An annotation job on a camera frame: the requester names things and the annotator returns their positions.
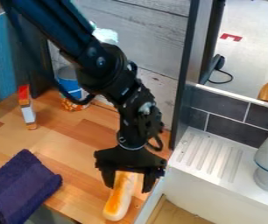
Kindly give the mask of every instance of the bread roll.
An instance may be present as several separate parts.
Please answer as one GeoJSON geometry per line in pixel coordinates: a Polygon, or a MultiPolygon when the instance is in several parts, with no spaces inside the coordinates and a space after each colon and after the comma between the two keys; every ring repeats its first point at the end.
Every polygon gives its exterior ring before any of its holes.
{"type": "Polygon", "coordinates": [[[138,175],[133,172],[116,173],[114,189],[102,212],[107,220],[119,221],[127,214],[137,179],[138,175]]]}

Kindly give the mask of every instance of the wooden countertop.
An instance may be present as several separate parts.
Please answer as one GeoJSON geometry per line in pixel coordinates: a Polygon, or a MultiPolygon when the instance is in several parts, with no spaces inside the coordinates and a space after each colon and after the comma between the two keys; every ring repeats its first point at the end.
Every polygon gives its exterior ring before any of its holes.
{"type": "MultiPolygon", "coordinates": [[[[46,205],[80,223],[111,223],[102,217],[102,209],[110,189],[95,168],[93,153],[116,145],[118,113],[109,106],[96,103],[80,112],[61,108],[55,90],[34,100],[39,128],[27,130],[17,96],[0,102],[0,166],[22,149],[34,153],[44,165],[63,178],[63,186],[46,205]]],[[[165,148],[159,153],[167,158],[169,132],[162,134],[165,148]]],[[[142,177],[135,197],[123,220],[132,223],[147,194],[141,192],[142,177]]]]}

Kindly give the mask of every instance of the folded towel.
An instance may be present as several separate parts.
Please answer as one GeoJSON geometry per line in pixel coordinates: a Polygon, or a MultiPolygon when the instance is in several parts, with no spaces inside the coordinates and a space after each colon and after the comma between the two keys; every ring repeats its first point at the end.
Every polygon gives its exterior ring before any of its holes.
{"type": "Polygon", "coordinates": [[[62,183],[28,150],[0,168],[0,221],[24,223],[62,183]]]}

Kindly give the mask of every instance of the red marking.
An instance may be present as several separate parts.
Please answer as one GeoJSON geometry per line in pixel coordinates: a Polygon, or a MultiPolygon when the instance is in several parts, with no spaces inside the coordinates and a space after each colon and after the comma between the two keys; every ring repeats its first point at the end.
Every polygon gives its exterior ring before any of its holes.
{"type": "Polygon", "coordinates": [[[18,99],[28,100],[29,99],[29,85],[18,87],[18,99]]]}
{"type": "Polygon", "coordinates": [[[234,41],[236,42],[239,42],[242,39],[242,37],[239,37],[239,36],[235,36],[235,35],[228,34],[228,33],[223,33],[223,35],[221,36],[221,39],[227,39],[227,38],[233,38],[234,41]]]}

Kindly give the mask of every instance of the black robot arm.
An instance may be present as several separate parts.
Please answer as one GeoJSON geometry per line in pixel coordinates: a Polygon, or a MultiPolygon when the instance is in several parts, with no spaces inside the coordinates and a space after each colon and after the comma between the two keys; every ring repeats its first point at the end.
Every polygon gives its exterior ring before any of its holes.
{"type": "Polygon", "coordinates": [[[105,185],[113,187],[115,172],[139,172],[145,175],[143,193],[152,189],[164,175],[166,161],[145,147],[161,151],[159,133],[163,130],[161,113],[154,96],[137,78],[138,67],[128,61],[115,45],[101,43],[93,36],[93,27],[70,0],[0,0],[11,22],[20,14],[38,27],[76,69],[79,85],[90,93],[77,101],[55,83],[72,102],[85,104],[94,95],[103,95],[120,114],[118,145],[95,152],[95,166],[102,172],[105,185]],[[155,138],[157,145],[149,140],[155,138]]]}

